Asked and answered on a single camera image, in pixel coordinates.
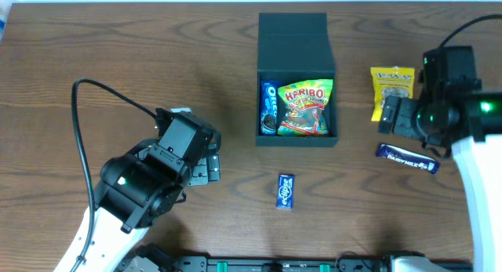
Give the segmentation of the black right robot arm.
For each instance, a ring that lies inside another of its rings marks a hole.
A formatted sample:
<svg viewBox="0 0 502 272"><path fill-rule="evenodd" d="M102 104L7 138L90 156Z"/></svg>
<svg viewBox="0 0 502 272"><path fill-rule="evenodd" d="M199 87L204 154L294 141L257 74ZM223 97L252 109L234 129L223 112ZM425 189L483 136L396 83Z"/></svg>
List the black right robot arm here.
<svg viewBox="0 0 502 272"><path fill-rule="evenodd" d="M470 46L423 54L423 89L412 100L389 96L378 130L446 149L466 194L475 271L501 269L501 94L482 91Z"/></svg>

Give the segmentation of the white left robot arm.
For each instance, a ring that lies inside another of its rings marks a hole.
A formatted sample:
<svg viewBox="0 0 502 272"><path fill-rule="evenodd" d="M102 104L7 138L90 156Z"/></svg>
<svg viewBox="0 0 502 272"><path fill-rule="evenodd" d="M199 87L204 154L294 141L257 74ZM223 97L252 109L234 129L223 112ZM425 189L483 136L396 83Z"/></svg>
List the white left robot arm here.
<svg viewBox="0 0 502 272"><path fill-rule="evenodd" d="M157 109L156 139L140 141L100 170L93 203L58 271L113 271L174 205L186 200L196 169L215 158L221 134L187 111Z"/></svg>

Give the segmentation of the haribo gummy bag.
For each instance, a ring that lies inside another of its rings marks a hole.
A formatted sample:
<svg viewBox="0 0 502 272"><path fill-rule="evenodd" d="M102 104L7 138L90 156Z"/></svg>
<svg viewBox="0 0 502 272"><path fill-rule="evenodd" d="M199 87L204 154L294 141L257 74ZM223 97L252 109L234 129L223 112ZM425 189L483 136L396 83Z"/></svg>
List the haribo gummy bag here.
<svg viewBox="0 0 502 272"><path fill-rule="evenodd" d="M286 112L278 126L280 136L324 136L329 133L325 110L331 92L332 79L295 82L278 89Z"/></svg>

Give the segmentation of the blue oreo pack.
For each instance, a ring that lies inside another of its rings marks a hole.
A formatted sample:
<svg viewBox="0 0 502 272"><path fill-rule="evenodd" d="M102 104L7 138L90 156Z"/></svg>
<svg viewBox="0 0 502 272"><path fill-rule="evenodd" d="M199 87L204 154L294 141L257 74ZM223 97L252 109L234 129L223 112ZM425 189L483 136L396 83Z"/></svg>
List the blue oreo pack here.
<svg viewBox="0 0 502 272"><path fill-rule="evenodd" d="M262 81L260 83L260 132L264 136L277 133L277 89L279 82Z"/></svg>

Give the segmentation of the yellow snack bag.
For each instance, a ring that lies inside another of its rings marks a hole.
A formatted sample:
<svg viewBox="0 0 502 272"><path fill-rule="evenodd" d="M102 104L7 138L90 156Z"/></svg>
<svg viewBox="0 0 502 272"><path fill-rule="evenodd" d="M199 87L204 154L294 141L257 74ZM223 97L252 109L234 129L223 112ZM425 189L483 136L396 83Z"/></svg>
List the yellow snack bag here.
<svg viewBox="0 0 502 272"><path fill-rule="evenodd" d="M374 109L371 121L379 121L389 96L413 98L415 69L412 67L371 67Z"/></svg>

